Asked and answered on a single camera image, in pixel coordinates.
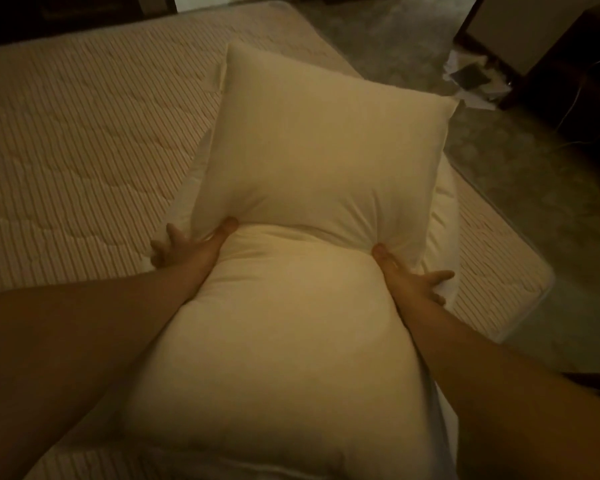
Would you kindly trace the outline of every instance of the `person's left arm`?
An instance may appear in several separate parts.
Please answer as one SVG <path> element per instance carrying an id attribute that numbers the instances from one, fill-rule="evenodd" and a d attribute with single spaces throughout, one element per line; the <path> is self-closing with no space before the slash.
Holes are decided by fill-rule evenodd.
<path id="1" fill-rule="evenodd" d="M 205 281 L 227 219 L 207 241 L 168 226 L 152 273 L 0 293 L 0 480 L 22 478 L 97 402 Z"/>

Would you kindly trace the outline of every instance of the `striped fabric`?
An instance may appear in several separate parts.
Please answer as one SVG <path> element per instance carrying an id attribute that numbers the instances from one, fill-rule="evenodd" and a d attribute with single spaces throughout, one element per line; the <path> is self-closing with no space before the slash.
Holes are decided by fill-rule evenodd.
<path id="1" fill-rule="evenodd" d="M 0 291 L 140 270 L 216 117 L 208 74 L 231 39 L 357 75 L 281 2 L 0 47 Z M 536 306 L 552 271 L 462 177 L 457 184 L 455 310 L 500 339 Z M 136 461 L 51 453 L 31 475 L 159 478 Z"/>

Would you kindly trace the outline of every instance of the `person's left hand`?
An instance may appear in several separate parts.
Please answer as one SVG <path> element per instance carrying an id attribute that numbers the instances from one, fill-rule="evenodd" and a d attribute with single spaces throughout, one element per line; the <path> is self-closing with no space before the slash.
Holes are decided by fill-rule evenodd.
<path id="1" fill-rule="evenodd" d="M 238 229 L 238 220 L 227 217 L 222 224 L 204 241 L 187 238 L 173 224 L 167 224 L 169 243 L 151 241 L 154 251 L 151 264 L 156 268 L 183 265 L 189 268 L 193 278 L 191 296 L 195 295 L 209 273 L 216 265 L 220 248 L 234 231 Z"/>

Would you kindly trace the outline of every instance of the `person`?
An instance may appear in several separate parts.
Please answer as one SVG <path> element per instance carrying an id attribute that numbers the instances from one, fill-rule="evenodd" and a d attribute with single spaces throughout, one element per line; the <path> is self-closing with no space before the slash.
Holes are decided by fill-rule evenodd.
<path id="1" fill-rule="evenodd" d="M 169 225 L 152 273 L 0 293 L 0 480 L 22 478 L 96 403 L 196 295 L 237 227 L 227 219 L 193 242 Z M 522 478 L 600 479 L 599 398 L 442 308 L 434 287 L 453 273 L 412 274 L 382 244 L 372 255 L 463 428 Z"/>

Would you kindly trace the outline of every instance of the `hand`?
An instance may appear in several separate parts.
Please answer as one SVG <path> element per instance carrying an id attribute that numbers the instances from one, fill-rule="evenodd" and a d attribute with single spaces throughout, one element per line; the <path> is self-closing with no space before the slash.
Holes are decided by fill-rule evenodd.
<path id="1" fill-rule="evenodd" d="M 226 218 L 208 239 L 194 241 L 187 238 L 180 229 L 173 224 L 167 224 L 169 243 L 151 241 L 154 251 L 151 264 L 156 268 L 165 266 L 188 266 L 192 278 L 191 297 L 193 297 L 202 283 L 205 282 L 211 270 L 216 265 L 220 248 L 235 230 L 238 229 L 238 220 L 233 217 Z"/>
<path id="2" fill-rule="evenodd" d="M 446 304 L 447 300 L 435 293 L 433 288 L 453 278 L 456 275 L 453 271 L 413 274 L 382 244 L 376 244 L 371 254 L 380 266 L 386 287 L 400 312 L 405 313 L 414 301 L 422 299 L 428 299 L 440 306 Z"/>

